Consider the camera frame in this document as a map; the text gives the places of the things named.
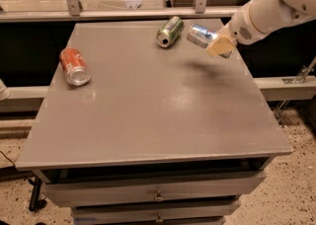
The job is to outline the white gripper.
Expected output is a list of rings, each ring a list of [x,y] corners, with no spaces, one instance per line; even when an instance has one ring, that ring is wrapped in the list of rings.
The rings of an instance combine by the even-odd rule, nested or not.
[[[248,7],[237,11],[217,34],[205,50],[211,56],[229,57],[238,43],[249,45],[264,38],[254,27]]]

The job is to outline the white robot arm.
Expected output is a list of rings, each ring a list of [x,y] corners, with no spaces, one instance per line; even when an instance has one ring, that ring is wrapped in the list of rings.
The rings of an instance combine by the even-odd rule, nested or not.
[[[215,33],[205,51],[211,56],[228,54],[238,43],[249,45],[315,18],[316,0],[251,0]]]

